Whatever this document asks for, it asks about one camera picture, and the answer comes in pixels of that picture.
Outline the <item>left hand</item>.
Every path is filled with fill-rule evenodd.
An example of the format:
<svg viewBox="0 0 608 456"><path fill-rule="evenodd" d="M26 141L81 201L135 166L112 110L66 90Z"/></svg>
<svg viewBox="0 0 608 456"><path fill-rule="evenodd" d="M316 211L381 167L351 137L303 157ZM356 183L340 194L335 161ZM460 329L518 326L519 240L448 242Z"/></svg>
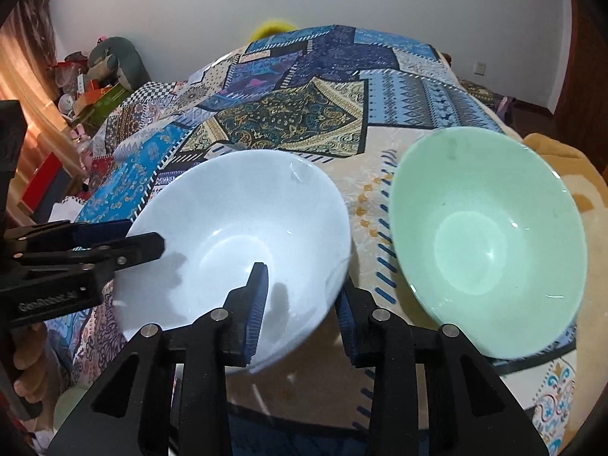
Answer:
<svg viewBox="0 0 608 456"><path fill-rule="evenodd" d="M30 404L42 401L48 389L48 361L45 355L46 326L43 322L20 329L14 337L13 364L20 376L13 382L16 394Z"/></svg>

